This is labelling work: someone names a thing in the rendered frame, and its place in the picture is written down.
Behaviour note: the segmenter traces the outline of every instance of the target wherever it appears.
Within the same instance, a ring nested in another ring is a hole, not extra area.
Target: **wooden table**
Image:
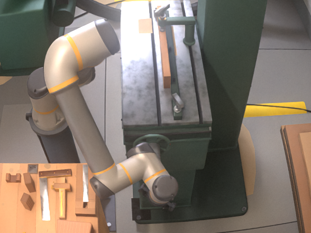
[[[100,204],[100,199],[95,196],[93,189],[89,184],[89,199],[93,196],[96,201],[95,217],[77,217],[75,214],[76,207],[76,181],[82,179],[82,164],[39,164],[40,171],[71,169],[72,176],[66,177],[66,182],[71,185],[71,192],[67,193],[67,217],[69,221],[90,222],[93,226],[93,233],[109,232],[106,219]],[[56,233],[58,220],[59,196],[58,192],[52,189],[52,185],[57,183],[59,178],[48,178],[48,194],[50,207],[50,221],[42,221],[39,175],[31,174],[35,184],[36,192],[30,193],[24,183],[23,173],[28,172],[28,164],[0,164],[0,228],[1,232],[7,233]],[[7,183],[5,181],[6,173],[16,175],[21,173],[21,183]],[[31,196],[34,206],[31,211],[26,210],[20,202],[23,193]]]

